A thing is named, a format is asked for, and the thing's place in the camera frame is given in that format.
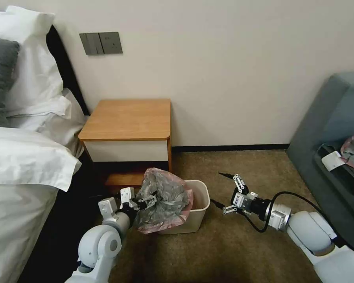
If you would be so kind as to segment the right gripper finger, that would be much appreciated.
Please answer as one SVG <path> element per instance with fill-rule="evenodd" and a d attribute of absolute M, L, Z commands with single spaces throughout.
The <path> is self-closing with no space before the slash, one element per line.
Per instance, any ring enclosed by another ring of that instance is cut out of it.
<path fill-rule="evenodd" d="M 235 192 L 239 192 L 243 195 L 247 195 L 249 193 L 248 186 L 245 184 L 245 182 L 239 176 L 239 174 L 232 175 L 229 173 L 221 173 L 221 172 L 219 172 L 219 174 L 226 178 L 232 179 L 234 181 L 236 186 Z"/>
<path fill-rule="evenodd" d="M 217 208 L 222 210 L 222 214 L 226 215 L 226 214 L 230 214 L 230 213 L 237 213 L 237 214 L 241 214 L 243 215 L 243 212 L 241 209 L 237 208 L 235 205 L 230 205 L 230 206 L 225 206 L 224 204 L 211 199 L 210 200 Z"/>

